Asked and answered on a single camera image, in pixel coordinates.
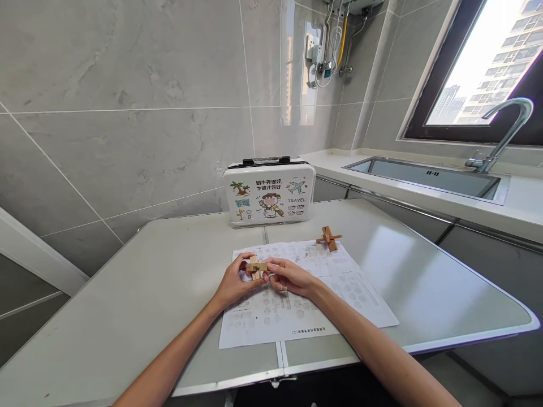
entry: white countertop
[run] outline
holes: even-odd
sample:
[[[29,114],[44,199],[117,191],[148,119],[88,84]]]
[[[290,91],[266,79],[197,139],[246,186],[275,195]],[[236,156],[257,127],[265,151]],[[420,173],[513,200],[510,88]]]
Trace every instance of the white countertop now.
[[[314,239],[324,225],[343,235],[400,321],[383,331],[408,352],[540,326],[519,301],[366,200],[318,202],[311,211],[307,222],[238,230],[228,213],[150,222],[4,367],[0,405],[111,405],[209,301],[233,250]],[[219,349],[221,318],[174,396],[359,360],[342,335]]]
[[[463,165],[463,160],[458,159],[370,149],[358,150],[351,156],[324,150],[304,154],[301,158],[312,164],[319,175],[543,244],[543,179],[540,177],[543,169],[498,162],[494,166],[495,175],[511,176],[502,206],[342,168],[374,156],[456,168]]]

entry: water heater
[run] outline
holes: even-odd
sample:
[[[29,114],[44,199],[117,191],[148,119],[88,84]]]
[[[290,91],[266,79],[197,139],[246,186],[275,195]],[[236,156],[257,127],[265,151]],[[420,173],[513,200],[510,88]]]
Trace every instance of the water heater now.
[[[330,3],[331,0],[324,0],[326,3]],[[362,9],[369,7],[373,8],[377,5],[380,5],[384,0],[335,0],[334,1],[334,11],[337,14],[338,9],[341,5],[345,3],[351,3],[349,7],[349,14],[360,14]]]

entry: palm tree illustration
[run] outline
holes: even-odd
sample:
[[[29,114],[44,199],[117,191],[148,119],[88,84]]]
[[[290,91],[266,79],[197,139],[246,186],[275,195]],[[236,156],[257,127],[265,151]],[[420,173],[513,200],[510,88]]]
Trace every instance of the palm tree illustration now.
[[[238,189],[238,196],[244,196],[244,195],[248,195],[249,192],[247,191],[247,189],[249,189],[250,187],[247,187],[247,186],[243,186],[243,183],[235,183],[235,182],[232,182],[230,184],[230,186],[232,187],[232,189]]]

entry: stainless steel sink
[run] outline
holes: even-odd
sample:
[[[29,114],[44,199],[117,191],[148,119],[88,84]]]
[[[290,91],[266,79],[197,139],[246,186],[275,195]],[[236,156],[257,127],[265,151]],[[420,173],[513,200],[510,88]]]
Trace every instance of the stainless steel sink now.
[[[510,177],[506,175],[483,175],[473,171],[428,166],[385,157],[368,158],[343,168],[496,205],[505,203],[510,181]]]

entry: suitcase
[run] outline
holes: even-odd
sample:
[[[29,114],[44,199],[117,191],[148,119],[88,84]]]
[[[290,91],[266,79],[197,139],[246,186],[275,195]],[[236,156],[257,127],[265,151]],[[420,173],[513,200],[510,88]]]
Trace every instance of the suitcase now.
[[[301,159],[250,158],[223,174],[234,227],[308,220],[316,172]]]

